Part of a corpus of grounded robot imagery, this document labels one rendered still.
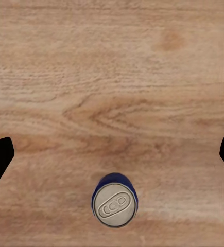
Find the can of soda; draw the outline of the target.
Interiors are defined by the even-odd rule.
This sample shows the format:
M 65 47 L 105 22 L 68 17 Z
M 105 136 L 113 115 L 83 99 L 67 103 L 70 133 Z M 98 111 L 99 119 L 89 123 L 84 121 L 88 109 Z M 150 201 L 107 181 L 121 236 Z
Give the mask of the can of soda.
M 127 226 L 135 217 L 139 199 L 127 176 L 113 172 L 107 174 L 92 197 L 92 210 L 99 222 L 113 229 Z

